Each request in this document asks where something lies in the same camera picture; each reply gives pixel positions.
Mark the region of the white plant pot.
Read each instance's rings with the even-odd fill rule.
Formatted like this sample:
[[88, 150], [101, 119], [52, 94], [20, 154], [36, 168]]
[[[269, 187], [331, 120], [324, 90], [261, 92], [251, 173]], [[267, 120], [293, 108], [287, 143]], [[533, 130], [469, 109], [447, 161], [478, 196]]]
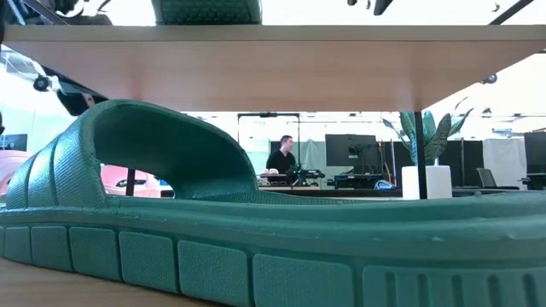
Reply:
[[[451, 172], [447, 165], [427, 165], [427, 197], [428, 199], [447, 199], [452, 197]], [[402, 191], [406, 200], [420, 199], [418, 168], [405, 166], [402, 168]]]

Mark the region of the green foam slide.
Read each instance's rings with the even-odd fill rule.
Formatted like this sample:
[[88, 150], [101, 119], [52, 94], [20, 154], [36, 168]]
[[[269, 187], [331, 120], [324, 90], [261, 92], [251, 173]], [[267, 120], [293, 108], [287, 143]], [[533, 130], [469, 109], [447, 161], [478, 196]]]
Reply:
[[151, 0], [157, 25], [256, 25], [261, 0]]
[[546, 193], [108, 194], [0, 209], [0, 257], [244, 307], [546, 307]]

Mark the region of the green leafy plant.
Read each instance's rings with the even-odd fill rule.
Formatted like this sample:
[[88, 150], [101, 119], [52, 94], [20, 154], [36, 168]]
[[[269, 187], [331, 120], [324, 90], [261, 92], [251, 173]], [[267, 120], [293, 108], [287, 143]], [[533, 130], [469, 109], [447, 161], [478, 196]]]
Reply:
[[[435, 160], [445, 151], [448, 145], [448, 138], [455, 135], [465, 124], [467, 117], [473, 111], [473, 107], [465, 113], [457, 114], [456, 110], [466, 98], [459, 101], [453, 113], [445, 114], [436, 123], [433, 114], [425, 111], [421, 116], [422, 135], [424, 146], [424, 161], [426, 165], [433, 165]], [[409, 151], [410, 158], [414, 165], [418, 165], [417, 157], [417, 128], [415, 125], [415, 114], [400, 112], [399, 120], [401, 128], [397, 129], [391, 121], [383, 119], [383, 125], [394, 130], [404, 147]]]

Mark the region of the pink foam slide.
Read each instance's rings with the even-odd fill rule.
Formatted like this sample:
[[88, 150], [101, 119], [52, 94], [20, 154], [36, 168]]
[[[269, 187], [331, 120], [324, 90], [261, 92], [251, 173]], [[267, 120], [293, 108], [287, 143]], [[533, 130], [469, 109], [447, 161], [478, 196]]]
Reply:
[[32, 155], [19, 150], [0, 150], [0, 196], [7, 193], [9, 181], [15, 171]]
[[[126, 195], [128, 169], [116, 165], [104, 165], [101, 169], [102, 183], [107, 194]], [[174, 192], [169, 185], [162, 185], [154, 175], [135, 171], [133, 196], [141, 198], [169, 198]]]

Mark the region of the dark wall picture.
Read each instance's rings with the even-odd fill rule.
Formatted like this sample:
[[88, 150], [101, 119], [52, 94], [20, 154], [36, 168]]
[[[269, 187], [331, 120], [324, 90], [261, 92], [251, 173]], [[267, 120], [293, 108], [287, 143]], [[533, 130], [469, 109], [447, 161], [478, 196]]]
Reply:
[[27, 134], [1, 135], [0, 150], [27, 150]]

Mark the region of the black computer monitor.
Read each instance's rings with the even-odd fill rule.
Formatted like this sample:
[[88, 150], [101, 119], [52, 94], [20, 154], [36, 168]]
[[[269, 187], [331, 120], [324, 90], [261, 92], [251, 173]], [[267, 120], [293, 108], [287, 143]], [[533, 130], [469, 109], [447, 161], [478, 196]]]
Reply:
[[376, 169], [380, 162], [378, 143], [371, 135], [325, 136], [327, 166], [351, 166]]

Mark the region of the wooden shelf with black frame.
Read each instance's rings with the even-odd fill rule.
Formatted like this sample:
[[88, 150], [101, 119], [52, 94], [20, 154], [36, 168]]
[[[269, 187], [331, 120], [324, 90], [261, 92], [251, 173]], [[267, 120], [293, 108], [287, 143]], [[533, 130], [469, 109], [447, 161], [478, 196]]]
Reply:
[[22, 164], [8, 208], [101, 208], [104, 165], [179, 200], [257, 192], [198, 112], [421, 111], [546, 49], [546, 25], [6, 26], [0, 44], [107, 98]]

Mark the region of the dark computer monitor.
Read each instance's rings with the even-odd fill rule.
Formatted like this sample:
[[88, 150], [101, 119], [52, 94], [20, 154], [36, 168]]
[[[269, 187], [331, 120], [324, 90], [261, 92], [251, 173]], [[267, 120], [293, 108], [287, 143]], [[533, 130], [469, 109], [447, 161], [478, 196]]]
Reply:
[[528, 173], [546, 173], [546, 132], [524, 134], [526, 170]]

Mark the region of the grey office chair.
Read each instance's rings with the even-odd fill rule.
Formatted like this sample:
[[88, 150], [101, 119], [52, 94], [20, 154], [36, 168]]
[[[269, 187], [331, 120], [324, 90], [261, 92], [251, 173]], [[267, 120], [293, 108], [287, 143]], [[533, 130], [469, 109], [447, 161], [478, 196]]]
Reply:
[[479, 178], [484, 188], [495, 188], [497, 186], [494, 176], [490, 169], [477, 168], [477, 172], [479, 173]]

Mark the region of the person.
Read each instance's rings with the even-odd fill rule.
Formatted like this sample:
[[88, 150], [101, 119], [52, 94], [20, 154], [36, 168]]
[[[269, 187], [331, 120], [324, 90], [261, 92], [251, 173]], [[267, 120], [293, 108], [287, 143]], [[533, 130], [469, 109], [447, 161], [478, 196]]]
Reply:
[[286, 174], [287, 171], [296, 164], [292, 150], [293, 138], [288, 135], [283, 136], [280, 148], [271, 153], [267, 159], [266, 168], [268, 170], [276, 169], [279, 174]]

